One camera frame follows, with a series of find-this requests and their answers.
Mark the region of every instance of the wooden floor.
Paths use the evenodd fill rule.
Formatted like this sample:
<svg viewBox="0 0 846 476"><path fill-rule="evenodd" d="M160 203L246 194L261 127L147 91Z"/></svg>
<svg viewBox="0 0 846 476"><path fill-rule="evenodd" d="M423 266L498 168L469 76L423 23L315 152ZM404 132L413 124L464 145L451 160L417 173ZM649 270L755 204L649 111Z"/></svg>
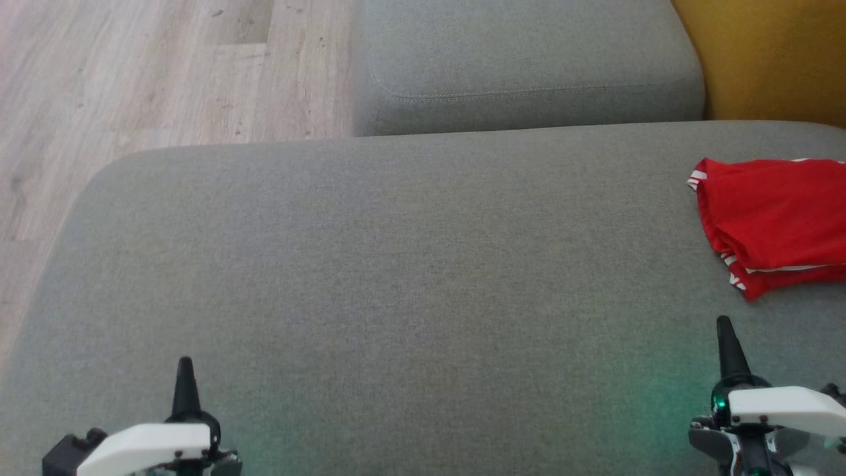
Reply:
<svg viewBox="0 0 846 476"><path fill-rule="evenodd" d="M0 0L0 369L74 199L154 147L350 135L351 0Z"/></svg>

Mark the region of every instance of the gray sofa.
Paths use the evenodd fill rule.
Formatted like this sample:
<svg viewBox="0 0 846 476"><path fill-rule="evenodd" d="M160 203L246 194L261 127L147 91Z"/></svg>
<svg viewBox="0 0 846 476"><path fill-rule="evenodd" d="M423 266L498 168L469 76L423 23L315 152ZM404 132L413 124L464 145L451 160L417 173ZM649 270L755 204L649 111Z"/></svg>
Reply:
<svg viewBox="0 0 846 476"><path fill-rule="evenodd" d="M844 155L832 127L671 122L126 158L76 203L0 379L0 473L162 420L191 355L248 474L716 474L687 441L716 316L756 372L816 388L846 382L846 294L745 302L685 181L704 156ZM795 461L843 467L818 442Z"/></svg>
<svg viewBox="0 0 846 476"><path fill-rule="evenodd" d="M702 119L669 0L357 0L356 135Z"/></svg>

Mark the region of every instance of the yellow cushion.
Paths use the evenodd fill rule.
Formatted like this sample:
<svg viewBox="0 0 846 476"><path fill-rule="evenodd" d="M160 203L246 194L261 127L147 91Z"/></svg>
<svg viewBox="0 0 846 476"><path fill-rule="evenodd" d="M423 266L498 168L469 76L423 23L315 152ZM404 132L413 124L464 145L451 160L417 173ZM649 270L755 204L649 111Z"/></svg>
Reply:
<svg viewBox="0 0 846 476"><path fill-rule="evenodd" d="M673 3L702 62L708 118L846 127L846 1Z"/></svg>

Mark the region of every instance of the green light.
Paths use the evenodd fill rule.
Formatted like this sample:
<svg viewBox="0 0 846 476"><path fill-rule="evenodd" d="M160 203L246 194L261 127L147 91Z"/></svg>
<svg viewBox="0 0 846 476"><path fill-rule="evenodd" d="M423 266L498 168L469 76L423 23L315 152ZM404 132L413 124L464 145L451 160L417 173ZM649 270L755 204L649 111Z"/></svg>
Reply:
<svg viewBox="0 0 846 476"><path fill-rule="evenodd" d="M714 411L722 410L726 407L726 400L721 395L714 396L713 405Z"/></svg>

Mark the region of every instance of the white stripe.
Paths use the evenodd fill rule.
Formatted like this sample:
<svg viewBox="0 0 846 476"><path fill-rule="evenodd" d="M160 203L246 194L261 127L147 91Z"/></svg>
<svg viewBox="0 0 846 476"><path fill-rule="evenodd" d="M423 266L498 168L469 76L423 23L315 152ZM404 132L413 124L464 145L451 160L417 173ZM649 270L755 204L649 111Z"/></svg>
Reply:
<svg viewBox="0 0 846 476"><path fill-rule="evenodd" d="M777 271L805 271L806 269L825 268L826 266L843 266L842 264L817 264L813 266L785 266L773 269L746 269L747 273L775 273Z"/></svg>

